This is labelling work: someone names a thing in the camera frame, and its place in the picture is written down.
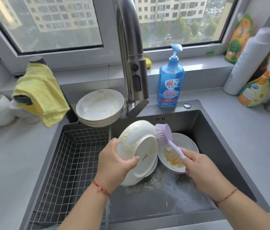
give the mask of apartment building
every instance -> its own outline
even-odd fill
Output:
[[[0,0],[0,22],[9,30],[14,30],[22,23],[8,0]]]
[[[98,27],[92,0],[24,0],[41,32]]]
[[[180,16],[191,23],[202,18],[207,0],[133,0],[140,23],[172,21]]]

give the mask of dish brush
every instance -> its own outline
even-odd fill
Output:
[[[172,143],[173,140],[172,132],[168,124],[156,124],[155,130],[156,130],[156,139],[159,144],[161,145],[169,144],[171,147],[173,147],[175,151],[178,152],[182,160],[186,158],[183,152],[174,143]]]

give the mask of window pane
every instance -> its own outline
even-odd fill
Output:
[[[135,0],[144,48],[221,39],[234,0]]]
[[[93,0],[0,0],[0,25],[20,53],[102,45]]]

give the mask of bracelet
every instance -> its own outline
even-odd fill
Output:
[[[94,180],[92,181],[93,184],[95,184],[98,187],[98,190],[102,190],[107,196],[110,196],[110,194],[103,189],[102,186],[100,186],[98,183],[96,183]]]
[[[220,203],[226,201],[229,197],[231,197],[235,192],[236,190],[238,190],[237,187],[235,187],[235,189],[232,191],[232,193],[230,193],[228,196],[226,196],[225,198],[221,199],[220,201],[215,201],[215,204],[218,206]]]

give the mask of stainless steel faucet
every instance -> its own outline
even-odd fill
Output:
[[[129,117],[136,117],[149,103],[147,65],[133,0],[113,0]]]

